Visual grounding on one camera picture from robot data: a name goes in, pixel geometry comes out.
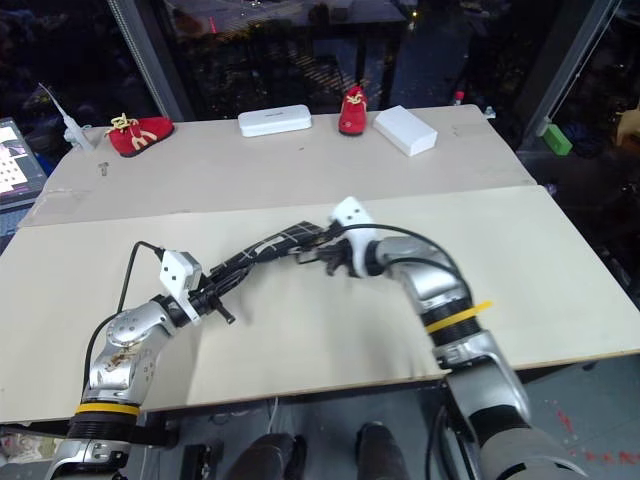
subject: black pants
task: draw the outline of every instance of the black pants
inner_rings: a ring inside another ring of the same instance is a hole
[[[409,480],[402,452],[387,427],[365,424],[358,433],[358,480]],[[260,437],[233,464],[225,480],[301,480],[306,444],[285,433]]]

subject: red slipper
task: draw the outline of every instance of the red slipper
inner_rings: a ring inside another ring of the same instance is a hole
[[[165,117],[149,117],[136,120],[122,116],[112,118],[107,130],[109,140],[123,157],[133,157],[144,152],[151,145],[164,140],[173,133],[173,122]]]
[[[367,127],[367,97],[360,87],[353,87],[342,101],[338,130],[343,135],[361,135]]]

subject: white case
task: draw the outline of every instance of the white case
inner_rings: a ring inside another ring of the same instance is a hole
[[[433,148],[438,138],[437,131],[401,106],[380,112],[373,126],[408,156]]]
[[[290,132],[311,127],[311,113],[305,105],[254,110],[238,115],[243,137]]]

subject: black cable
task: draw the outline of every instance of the black cable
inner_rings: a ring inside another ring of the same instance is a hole
[[[438,412],[434,415],[431,422],[431,428],[429,430],[429,439],[427,440],[427,451],[425,453],[424,461],[424,477],[425,480],[431,480],[431,457],[433,456],[433,450],[438,438],[438,432],[440,431],[440,424],[444,421],[447,415],[447,409],[442,405]]]
[[[456,442],[458,442],[458,448],[460,449],[460,455],[462,455],[462,460],[464,461],[464,466],[467,469],[467,474],[469,475],[470,480],[477,480],[478,476],[476,475],[476,471],[474,467],[471,465],[472,461],[469,458],[469,450],[466,447],[464,439],[457,432],[454,431],[456,436]]]
[[[127,296],[127,289],[129,288],[129,280],[131,278],[131,270],[133,270],[133,263],[135,262],[136,255],[138,254],[138,248],[146,247],[149,250],[153,251],[156,256],[162,261],[162,255],[164,254],[164,248],[156,247],[155,245],[151,245],[145,241],[138,241],[133,245],[131,249],[131,255],[129,255],[129,264],[127,265],[127,271],[124,275],[124,282],[122,284],[122,290],[120,291],[120,300],[118,301],[118,309],[116,310],[116,314],[120,313],[124,307],[124,300]]]
[[[89,339],[89,343],[87,344],[87,350],[84,355],[84,376],[82,379],[82,393],[84,393],[84,388],[89,382],[89,372],[91,371],[91,353],[93,352],[93,346],[96,343],[96,339],[98,338],[98,334],[105,327],[107,323],[115,318],[117,313],[114,313],[110,317],[105,318],[100,324],[96,327],[96,329],[91,334],[91,338]]]
[[[122,309],[124,307],[124,301],[125,301],[125,298],[127,297],[127,289],[129,288],[129,280],[131,279],[131,271],[133,270],[133,264],[135,262],[136,255],[138,254],[138,248],[140,247],[145,247],[153,251],[153,253],[155,253],[156,256],[160,259],[160,261],[162,261],[164,248],[156,247],[155,245],[151,245],[150,243],[142,240],[136,242],[133,245],[133,248],[131,249],[131,254],[129,255],[129,263],[127,264],[127,270],[124,275],[124,281],[122,283],[122,290],[120,291],[120,300],[118,301],[118,309],[116,310],[116,313],[114,313],[108,318],[105,318],[102,322],[100,322],[100,324],[95,328],[95,330],[91,334],[91,338],[89,339],[89,343],[87,344],[87,350],[85,352],[85,357],[84,357],[84,374],[82,378],[82,393],[84,393],[84,388],[89,382],[89,373],[91,371],[91,354],[93,353],[93,347],[96,343],[98,335],[100,334],[100,331],[111,320],[115,318],[116,315],[122,312]]]
[[[449,463],[449,457],[444,452],[444,444],[446,441],[445,432],[449,424],[447,420],[448,419],[445,418],[445,421],[440,424],[440,432],[438,432],[438,454],[440,457],[440,463],[444,469],[445,477],[447,477],[447,480],[455,480],[457,477],[453,473],[453,467]]]
[[[335,228],[330,227],[328,233],[331,234],[333,238],[335,238],[335,237],[337,237],[339,235],[342,235],[344,232],[347,232],[349,230],[361,230],[361,229],[365,229],[365,228],[373,228],[375,230],[389,230],[390,232],[404,233],[405,235],[408,235],[410,237],[417,238],[418,240],[421,240],[422,242],[424,242],[427,245],[437,249],[440,253],[442,253],[442,255],[444,255],[444,258],[446,258],[447,261],[451,264],[451,268],[453,270],[455,270],[456,272],[460,271],[460,269],[458,268],[458,265],[456,264],[456,262],[453,260],[451,255],[449,255],[449,253],[444,248],[442,248],[440,245],[438,245],[433,240],[425,237],[424,235],[416,233],[416,232],[414,232],[412,230],[407,230],[406,228],[394,227],[393,225],[384,225],[384,224],[381,224],[381,223],[357,223],[357,224],[354,224],[354,225],[346,225],[346,226],[338,225]]]

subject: green object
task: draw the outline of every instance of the green object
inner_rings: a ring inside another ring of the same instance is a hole
[[[553,150],[553,153],[561,157],[567,155],[573,148],[573,144],[564,136],[560,127],[555,123],[549,124],[542,138],[549,145],[549,148]]]

